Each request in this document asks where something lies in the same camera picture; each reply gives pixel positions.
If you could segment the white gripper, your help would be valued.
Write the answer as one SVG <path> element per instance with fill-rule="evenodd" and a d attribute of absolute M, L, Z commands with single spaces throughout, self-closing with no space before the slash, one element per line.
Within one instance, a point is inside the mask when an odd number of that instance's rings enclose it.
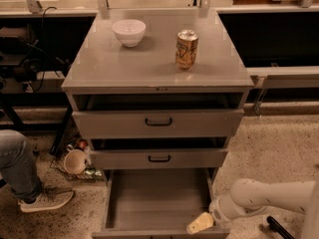
<path fill-rule="evenodd" d="M 229 194 L 223 194 L 211 201 L 209 213 L 203 212 L 190 222 L 186 227 L 187 233 L 195 234 L 208 229 L 213 226 L 214 221 L 219 226 L 226 225 L 241 216 L 242 208 Z"/>

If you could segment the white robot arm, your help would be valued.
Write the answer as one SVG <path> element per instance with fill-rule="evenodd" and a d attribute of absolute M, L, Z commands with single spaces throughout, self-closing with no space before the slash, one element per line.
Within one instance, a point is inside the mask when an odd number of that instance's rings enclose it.
<path fill-rule="evenodd" d="M 196 234 L 237 218 L 261 214 L 267 207 L 277 207 L 305 215 L 301 239 L 319 239 L 319 181 L 263 183 L 254 179 L 236 180 L 224 194 L 212 200 L 207 212 L 197 216 L 187 227 Z"/>

